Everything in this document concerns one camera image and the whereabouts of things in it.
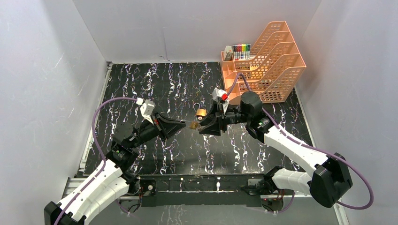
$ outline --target gray floor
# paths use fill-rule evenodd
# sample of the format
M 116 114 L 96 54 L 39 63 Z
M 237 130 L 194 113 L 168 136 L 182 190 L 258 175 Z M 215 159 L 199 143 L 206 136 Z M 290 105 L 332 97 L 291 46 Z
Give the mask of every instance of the gray floor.
M 261 208 L 243 205 L 159 206 L 141 208 L 127 217 L 115 203 L 109 205 L 91 225 L 337 225 L 333 208 L 320 206 L 310 197 L 296 198 L 291 208 L 276 217 Z

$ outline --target red button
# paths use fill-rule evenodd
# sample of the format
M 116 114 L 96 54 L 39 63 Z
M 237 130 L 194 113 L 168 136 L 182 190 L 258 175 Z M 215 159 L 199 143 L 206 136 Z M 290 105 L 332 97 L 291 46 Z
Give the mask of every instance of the red button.
M 228 98 L 228 95 L 227 95 L 227 94 L 223 94 L 223 95 L 221 96 L 221 99 L 222 99 L 223 101 L 227 100 L 227 98 Z

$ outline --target electrical wire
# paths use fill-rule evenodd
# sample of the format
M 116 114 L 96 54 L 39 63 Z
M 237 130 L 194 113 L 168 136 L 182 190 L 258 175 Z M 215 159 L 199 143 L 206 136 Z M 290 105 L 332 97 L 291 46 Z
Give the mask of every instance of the electrical wire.
M 227 95 L 230 95 L 230 93 L 232 92 L 232 90 L 233 90 L 233 88 L 234 88 L 234 86 L 235 86 L 235 84 L 236 84 L 237 79 L 238 79 L 239 76 L 242 77 L 243 81 L 244 81 L 245 84 L 246 84 L 247 89 L 248 89 L 249 91 L 252 91 L 251 88 L 250 88 L 250 86 L 249 86 L 249 84 L 248 84 L 247 81 L 246 81 L 245 76 L 244 76 L 242 73 L 239 73 L 239 74 L 237 74 L 237 76 L 235 77 L 235 80 L 234 80 L 234 82 L 233 82 L 233 84 L 232 84 L 230 90 L 228 91 Z M 365 210 L 365 209 L 369 208 L 369 207 L 373 204 L 373 201 L 374 201 L 375 197 L 374 197 L 374 194 L 373 194 L 372 187 L 371 187 L 370 184 L 369 184 L 369 181 L 368 181 L 368 180 L 363 176 L 363 174 L 362 174 L 361 172 L 359 172 L 358 169 L 356 169 L 351 163 L 349 163 L 349 162 L 345 161 L 344 159 L 342 159 L 342 158 L 340 158 L 340 157 L 338 157 L 338 156 L 336 156 L 336 155 L 333 155 L 333 154 L 331 154 L 331 153 L 329 153 L 329 152 L 327 152 L 327 151 L 325 151 L 325 150 L 322 150 L 322 149 L 319 149 L 319 148 L 316 148 L 316 147 L 307 145 L 307 144 L 305 144 L 304 142 L 299 142 L 299 141 L 293 139 L 291 136 L 287 135 L 284 131 L 282 131 L 282 130 L 280 129 L 280 127 L 279 127 L 279 125 L 277 124 L 277 122 L 275 121 L 275 119 L 271 116 L 271 114 L 269 114 L 269 113 L 264 109 L 264 107 L 262 108 L 262 111 L 269 117 L 269 119 L 270 119 L 271 122 L 275 125 L 275 127 L 276 127 L 277 129 L 279 129 L 279 132 L 280 132 L 283 136 L 285 136 L 287 139 L 289 139 L 290 141 L 292 141 L 292 142 L 294 142 L 294 143 L 296 143 L 296 144 L 299 144 L 299 145 L 301 144 L 301 146 L 303 146 L 303 147 L 305 147 L 305 148 L 308 148 L 308 149 L 312 149 L 312 150 L 321 152 L 321 153 L 323 153 L 323 154 L 325 154 L 325 155 L 327 155 L 327 156 L 330 156 L 330 157 L 332 157 L 332 158 L 334 158 L 334 159 L 336 159 L 336 160 L 339 160 L 340 162 L 342 162 L 343 164 L 345 164 L 346 166 L 348 166 L 349 168 L 351 168 L 351 169 L 362 179 L 362 181 L 365 183 L 365 185 L 366 185 L 366 187 L 367 187 L 367 189 L 368 189 L 368 191 L 369 191 L 369 195 L 370 195 L 369 202 L 368 202 L 366 205 L 364 205 L 364 206 L 351 206 L 351 205 L 342 203 L 342 202 L 340 202 L 340 201 L 337 202 L 338 204 L 340 204 L 340 205 L 342 205 L 342 206 L 344 206 L 344 207 L 347 207 L 347 208 L 349 208 L 349 209 L 353 209 L 353 210 Z
M 136 101 L 137 101 L 135 98 L 130 98 L 130 97 L 118 97 L 118 98 L 115 97 L 115 98 L 112 98 L 112 99 L 109 99 L 109 100 L 105 101 L 104 103 L 102 103 L 102 104 L 97 108 L 97 110 L 96 110 L 95 113 L 94 113 L 94 116 L 92 117 L 92 123 L 91 123 L 92 137 L 93 137 L 93 139 L 94 139 L 95 146 L 97 146 L 97 150 L 98 150 L 98 152 L 99 152 L 99 155 L 101 156 L 102 161 L 103 161 L 104 163 L 102 164 L 102 167 L 101 167 L 101 169 L 98 171 L 98 173 L 96 173 L 96 174 L 94 175 L 94 177 L 91 178 L 91 179 L 87 182 L 87 184 L 84 185 L 84 186 L 82 187 L 82 189 L 80 189 L 80 191 L 77 192 L 77 194 L 75 195 L 75 197 L 73 197 L 73 198 L 66 204 L 65 208 L 63 208 L 63 210 L 61 211 L 61 213 L 58 215 L 57 219 L 55 220 L 54 225 L 58 225 L 59 221 L 61 220 L 61 217 L 62 217 L 63 214 L 66 212 L 66 210 L 69 208 L 69 206 L 77 199 L 77 197 L 79 197 L 80 193 L 81 193 L 82 191 L 84 191 L 84 190 L 89 186 L 89 184 L 91 184 L 91 183 L 95 180 L 95 178 L 98 177 L 99 174 L 104 170 L 104 168 L 105 168 L 105 166 L 106 166 L 106 164 L 107 164 L 107 159 L 105 158 L 105 154 L 104 154 L 104 152 L 102 151 L 101 146 L 100 146 L 100 144 L 98 143 L 97 136 L 96 136 L 96 134 L 95 134 L 95 119 L 97 118 L 97 115 L 98 115 L 98 113 L 100 112 L 100 110 L 101 110 L 102 107 L 104 107 L 105 105 L 109 104 L 110 102 L 114 102 L 114 101 L 118 101 L 118 100 L 129 100 L 129 101 L 133 101 L 133 102 L 136 102 Z

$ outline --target black marble surface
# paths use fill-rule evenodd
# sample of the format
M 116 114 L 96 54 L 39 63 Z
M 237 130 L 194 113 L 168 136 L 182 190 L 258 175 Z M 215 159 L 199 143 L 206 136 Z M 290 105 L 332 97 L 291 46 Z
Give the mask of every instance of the black marble surface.
M 112 66 L 103 101 L 114 97 L 150 99 L 168 117 L 194 120 L 196 103 L 210 109 L 215 87 L 222 88 L 217 62 L 118 64 Z M 311 144 L 294 90 L 284 103 L 264 106 L 287 131 Z M 99 113 L 96 130 L 105 153 L 110 149 L 110 135 L 121 120 L 138 126 L 143 120 L 138 105 L 114 102 Z M 90 149 L 85 174 L 92 173 L 101 161 L 93 148 L 96 147 L 92 145 Z M 139 147 L 139 152 L 132 166 L 139 174 L 266 173 L 276 165 L 300 169 L 282 153 L 251 138 L 244 125 L 232 125 L 222 136 L 199 135 L 186 128 L 166 142 L 159 138 L 147 142 Z

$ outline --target white wall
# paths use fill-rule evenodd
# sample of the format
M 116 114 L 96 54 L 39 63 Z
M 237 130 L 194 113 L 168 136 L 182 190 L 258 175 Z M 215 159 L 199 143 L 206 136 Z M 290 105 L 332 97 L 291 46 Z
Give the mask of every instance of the white wall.
M 42 225 L 89 134 L 106 62 L 71 0 L 0 7 L 0 221 Z
M 398 2 L 323 0 L 299 45 L 297 84 L 316 145 L 342 153 L 369 179 L 375 203 L 350 224 L 397 224 Z M 369 195 L 353 175 L 345 203 Z
M 321 0 L 74 0 L 107 61 L 220 61 L 286 20 L 299 41 Z

